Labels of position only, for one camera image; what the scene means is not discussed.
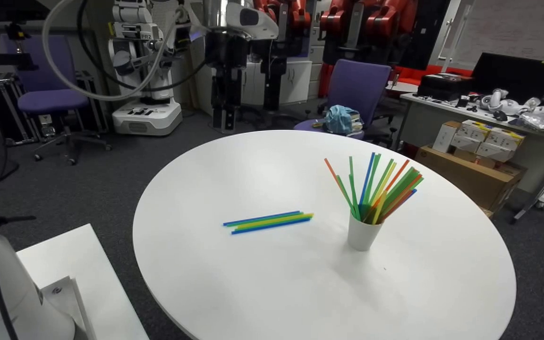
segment gray carpet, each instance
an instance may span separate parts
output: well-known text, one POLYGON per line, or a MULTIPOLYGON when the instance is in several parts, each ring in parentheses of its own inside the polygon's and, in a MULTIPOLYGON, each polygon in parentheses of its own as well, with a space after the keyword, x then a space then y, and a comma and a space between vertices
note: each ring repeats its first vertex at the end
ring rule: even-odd
MULTIPOLYGON (((143 285, 129 244, 133 206, 148 180, 179 153, 218 138, 205 115, 188 115, 167 138, 107 138, 111 151, 82 148, 77 166, 61 157, 31 161, 33 146, 10 149, 20 163, 0 185, 0 216, 37 216, 33 223, 3 229, 16 250, 73 227, 92 223, 114 272, 152 340, 186 338, 167 321, 143 285)), ((496 221, 517 272, 517 304, 503 340, 544 340, 544 212, 509 225, 496 221)))

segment cup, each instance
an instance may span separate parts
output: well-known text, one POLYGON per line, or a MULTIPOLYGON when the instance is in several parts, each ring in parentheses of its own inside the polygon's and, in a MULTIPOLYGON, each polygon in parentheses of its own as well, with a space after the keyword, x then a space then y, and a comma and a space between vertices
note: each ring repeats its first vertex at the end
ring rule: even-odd
POLYGON ((381 225, 362 223, 349 214, 347 248, 354 251, 367 251, 379 231, 381 225))

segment computer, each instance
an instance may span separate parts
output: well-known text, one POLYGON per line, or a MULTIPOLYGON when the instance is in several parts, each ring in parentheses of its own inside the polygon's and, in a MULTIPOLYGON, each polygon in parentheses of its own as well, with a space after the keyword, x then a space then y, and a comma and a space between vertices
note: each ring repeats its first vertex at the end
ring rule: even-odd
POLYGON ((481 53, 473 68, 473 91, 488 95, 505 89, 509 98, 524 102, 544 97, 544 63, 507 55, 481 53))

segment chair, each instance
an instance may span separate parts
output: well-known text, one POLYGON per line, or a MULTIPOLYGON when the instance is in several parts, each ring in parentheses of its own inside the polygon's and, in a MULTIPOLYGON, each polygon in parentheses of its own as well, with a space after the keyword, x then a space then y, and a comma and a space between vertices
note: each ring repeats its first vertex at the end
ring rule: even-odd
MULTIPOLYGON (((341 104, 360 114, 364 132, 354 138, 369 140, 373 144, 379 142, 386 146, 392 144, 390 132, 371 127, 371 123, 379 119, 375 108, 384 91, 388 72, 390 68, 384 64, 354 63, 345 59, 339 59, 335 63, 330 78, 326 108, 341 104)), ((313 119, 309 119, 298 123, 294 131, 316 131, 316 129, 313 129, 313 119)))
MULTIPOLYGON (((7 49, 7 53, 16 53, 16 46, 10 44, 5 36, 1 36, 1 42, 7 49)), ((50 44, 50 55, 56 61, 56 66, 60 68, 63 78, 75 80, 73 61, 71 61, 71 53, 69 53, 65 38, 63 36, 50 36, 48 44, 50 44)), ((31 125, 29 129, 33 129, 33 132, 37 131, 33 127, 33 117, 39 117, 39 115, 50 115, 60 125, 58 134, 54 138, 46 140, 43 146, 39 146, 39 149, 33 153, 33 159, 41 161, 43 151, 46 151, 54 146, 60 146, 60 144, 65 144, 65 157, 67 157, 69 165, 77 163, 77 148, 75 148, 77 142, 95 144, 95 146, 103 146, 105 149, 109 149, 109 146, 103 140, 99 140, 97 134, 94 134, 94 132, 71 132, 67 129, 67 125, 63 125, 63 119, 67 117, 67 114, 73 112, 80 129, 82 129, 78 110, 88 106, 88 98, 82 97, 80 93, 67 89, 52 74, 52 70, 48 68, 44 55, 43 55, 41 38, 31 36, 27 40, 24 40, 22 51, 29 53, 29 59, 35 64, 35 68, 16 72, 18 81, 24 89, 24 95, 18 97, 18 100, 16 100, 18 110, 27 117, 29 125, 31 125)))

